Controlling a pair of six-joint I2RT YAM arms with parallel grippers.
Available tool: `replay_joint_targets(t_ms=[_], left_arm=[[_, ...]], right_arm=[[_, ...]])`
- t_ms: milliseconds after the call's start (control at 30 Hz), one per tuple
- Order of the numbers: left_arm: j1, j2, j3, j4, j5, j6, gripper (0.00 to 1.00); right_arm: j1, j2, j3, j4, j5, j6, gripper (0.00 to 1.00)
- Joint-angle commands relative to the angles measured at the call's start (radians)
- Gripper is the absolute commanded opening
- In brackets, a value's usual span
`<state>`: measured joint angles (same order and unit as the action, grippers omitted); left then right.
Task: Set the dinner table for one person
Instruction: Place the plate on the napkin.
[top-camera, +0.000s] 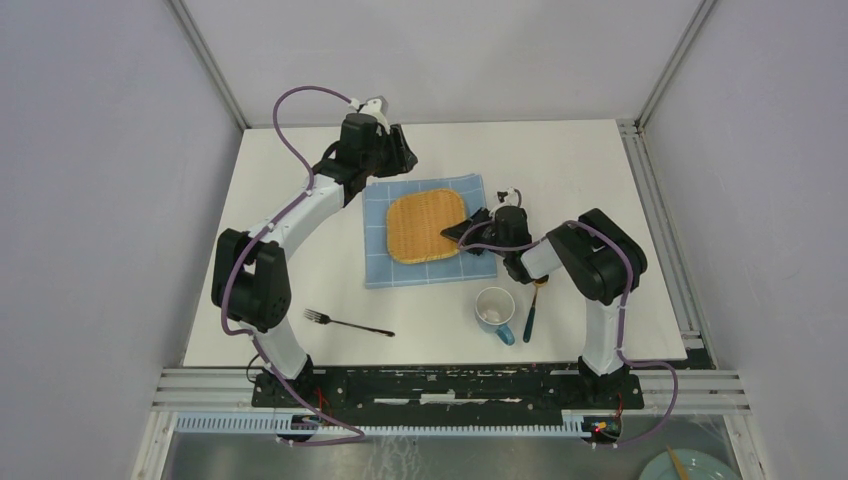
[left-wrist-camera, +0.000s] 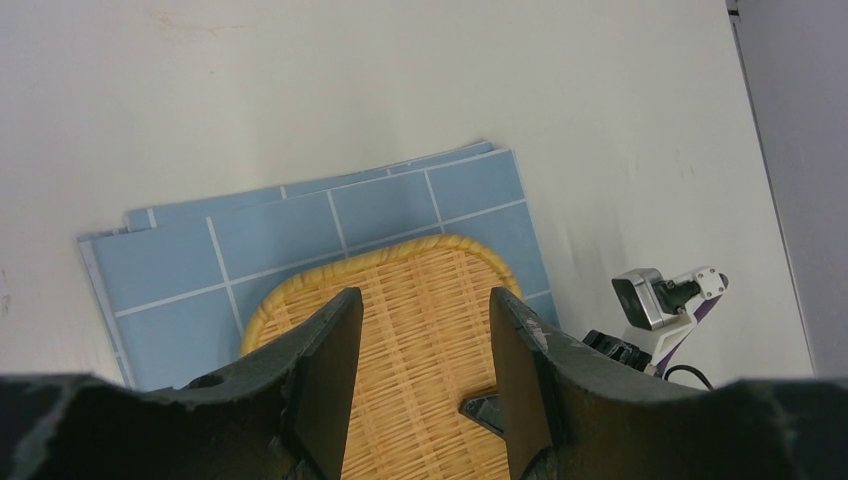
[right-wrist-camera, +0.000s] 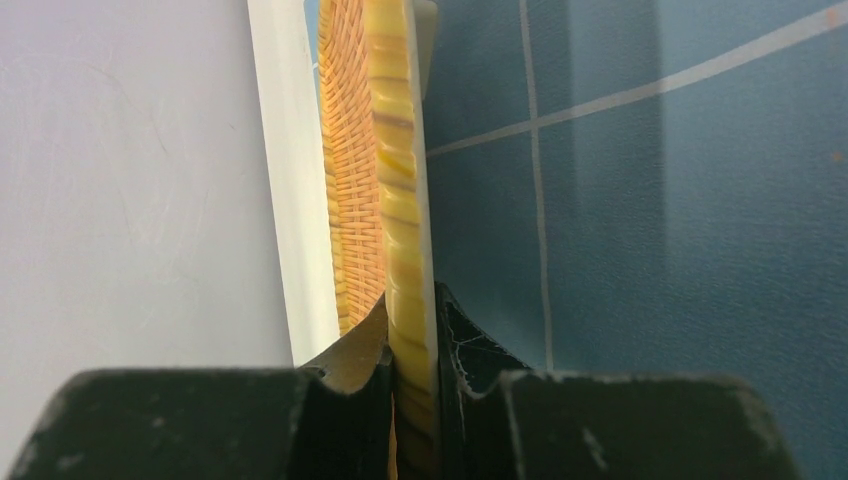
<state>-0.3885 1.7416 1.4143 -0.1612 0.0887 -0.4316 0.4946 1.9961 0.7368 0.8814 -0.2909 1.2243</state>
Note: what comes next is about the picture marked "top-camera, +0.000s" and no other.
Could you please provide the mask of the blue checked cloth napkin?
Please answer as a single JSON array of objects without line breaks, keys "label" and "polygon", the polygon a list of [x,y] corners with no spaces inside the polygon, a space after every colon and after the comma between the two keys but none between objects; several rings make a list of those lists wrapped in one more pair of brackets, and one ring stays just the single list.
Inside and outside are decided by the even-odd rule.
[{"label": "blue checked cloth napkin", "polygon": [[460,252],[450,258],[417,264],[394,260],[387,247],[387,213],[392,203],[408,194],[447,188],[463,199],[473,213],[486,205],[482,177],[459,177],[385,181],[372,184],[363,193],[365,287],[380,289],[489,279],[497,276],[495,256]]}]

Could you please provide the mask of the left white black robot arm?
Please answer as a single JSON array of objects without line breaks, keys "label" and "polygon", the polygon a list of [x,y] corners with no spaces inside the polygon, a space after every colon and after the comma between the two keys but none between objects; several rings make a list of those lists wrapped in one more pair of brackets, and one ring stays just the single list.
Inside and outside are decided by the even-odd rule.
[{"label": "left white black robot arm", "polygon": [[292,304],[288,263],[301,244],[329,217],[346,207],[369,178],[410,172],[417,158],[399,124],[375,115],[350,113],[338,139],[308,169],[301,190],[269,218],[245,231],[224,230],[217,239],[211,299],[224,328],[239,324],[257,353],[279,377],[276,392],[291,406],[307,404],[314,379],[312,360],[287,318]]}]

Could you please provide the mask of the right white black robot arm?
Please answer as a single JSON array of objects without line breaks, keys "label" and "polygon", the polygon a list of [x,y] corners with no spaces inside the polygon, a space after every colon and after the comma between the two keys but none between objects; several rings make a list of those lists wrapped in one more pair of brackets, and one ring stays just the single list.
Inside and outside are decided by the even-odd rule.
[{"label": "right white black robot arm", "polygon": [[594,208],[535,240],[525,209],[506,205],[481,208],[440,235],[473,255],[500,256],[509,276],[522,284],[565,269],[586,300],[578,396],[591,408],[602,408],[617,396],[630,369],[623,356],[624,310],[647,270],[647,257],[611,217]]}]

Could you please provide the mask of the white blue mug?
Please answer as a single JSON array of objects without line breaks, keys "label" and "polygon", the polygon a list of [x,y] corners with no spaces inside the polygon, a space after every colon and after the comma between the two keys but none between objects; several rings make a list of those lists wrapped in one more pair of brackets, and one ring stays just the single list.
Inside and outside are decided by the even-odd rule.
[{"label": "white blue mug", "polygon": [[506,346],[515,344],[515,336],[509,325],[515,312],[515,300],[503,288],[485,288],[475,298],[474,315],[480,329],[495,335]]}]

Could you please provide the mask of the woven bamboo placemat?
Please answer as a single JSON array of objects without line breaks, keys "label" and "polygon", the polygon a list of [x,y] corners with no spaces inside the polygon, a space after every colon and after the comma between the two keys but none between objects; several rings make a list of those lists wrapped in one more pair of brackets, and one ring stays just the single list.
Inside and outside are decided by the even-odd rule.
[{"label": "woven bamboo placemat", "polygon": [[455,190],[404,195],[390,204],[386,214],[388,254],[406,265],[451,258],[459,249],[441,232],[466,218],[465,202]]}]

